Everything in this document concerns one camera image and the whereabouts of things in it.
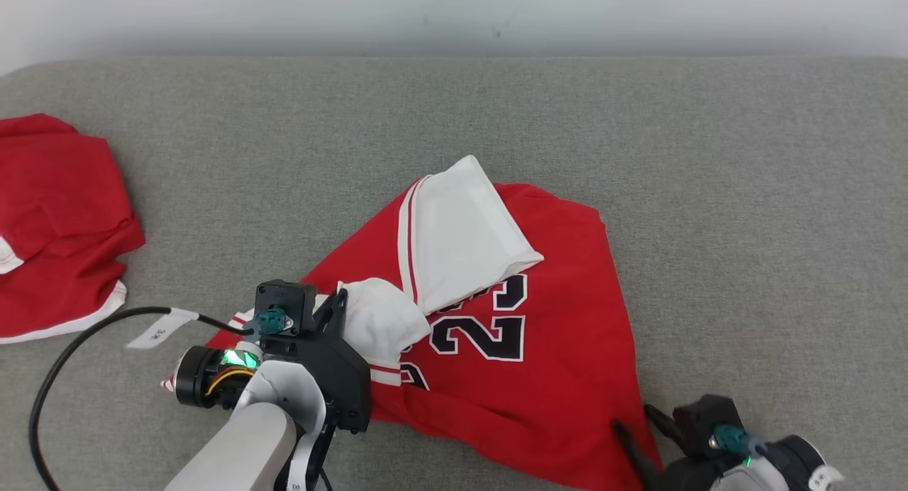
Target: white background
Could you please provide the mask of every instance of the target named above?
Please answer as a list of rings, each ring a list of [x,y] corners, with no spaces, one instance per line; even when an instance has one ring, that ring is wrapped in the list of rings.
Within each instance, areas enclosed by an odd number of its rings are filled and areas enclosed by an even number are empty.
[[[0,0],[0,74],[149,53],[908,57],[908,0]]]

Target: gray fabric surface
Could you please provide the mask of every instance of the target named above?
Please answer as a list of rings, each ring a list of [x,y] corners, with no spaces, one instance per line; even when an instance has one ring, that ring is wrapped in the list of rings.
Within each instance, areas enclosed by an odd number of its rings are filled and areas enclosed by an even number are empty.
[[[123,259],[132,306],[227,319],[472,153],[494,181],[600,210],[645,401],[730,395],[849,488],[908,482],[904,61],[65,62],[0,79],[0,116],[33,112],[110,142],[148,239]],[[211,329],[125,349],[150,322],[95,336],[57,381],[42,436],[63,488],[162,488],[227,419],[158,387]],[[71,339],[0,348],[4,489],[38,487],[28,411]],[[377,422],[338,435],[327,471],[340,490],[557,488]]]

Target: green light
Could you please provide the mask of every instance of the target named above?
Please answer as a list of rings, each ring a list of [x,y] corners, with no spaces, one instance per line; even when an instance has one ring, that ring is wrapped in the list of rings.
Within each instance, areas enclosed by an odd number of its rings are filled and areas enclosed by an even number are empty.
[[[224,351],[223,362],[230,365],[246,365],[246,362],[236,354],[236,351]]]
[[[255,356],[250,353],[246,353],[245,356],[246,366],[248,366],[248,368],[256,368],[257,366],[259,366],[259,362],[255,361]]]

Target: yellow wire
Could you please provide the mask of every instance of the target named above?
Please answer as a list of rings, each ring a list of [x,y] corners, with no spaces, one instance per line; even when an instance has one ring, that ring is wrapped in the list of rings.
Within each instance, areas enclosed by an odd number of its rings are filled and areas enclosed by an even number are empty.
[[[221,381],[224,381],[224,379],[227,379],[231,375],[249,375],[249,377],[252,377],[253,372],[249,371],[249,370],[245,370],[245,369],[243,369],[243,370],[237,369],[237,370],[232,370],[230,372],[224,372],[223,374],[221,374],[217,378],[215,378],[213,382],[211,382],[211,386],[208,387],[208,391],[205,392],[205,397],[208,397],[208,395],[213,394],[214,388],[217,388],[217,385],[220,385]]]

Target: red garment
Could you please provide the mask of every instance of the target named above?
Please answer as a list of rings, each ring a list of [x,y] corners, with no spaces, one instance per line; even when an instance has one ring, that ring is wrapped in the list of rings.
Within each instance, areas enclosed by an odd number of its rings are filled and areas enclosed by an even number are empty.
[[[107,142],[51,116],[0,120],[0,177],[0,343],[80,331],[120,307],[117,255],[145,239]]]
[[[495,189],[545,260],[429,316],[431,335],[400,356],[399,370],[373,365],[373,417],[463,440],[486,458],[571,487],[638,489],[611,421],[622,420],[649,458],[658,461],[658,452],[599,213],[528,184]],[[379,277],[406,291],[406,198],[304,281],[328,294],[338,281]],[[210,345],[236,341],[219,333]]]

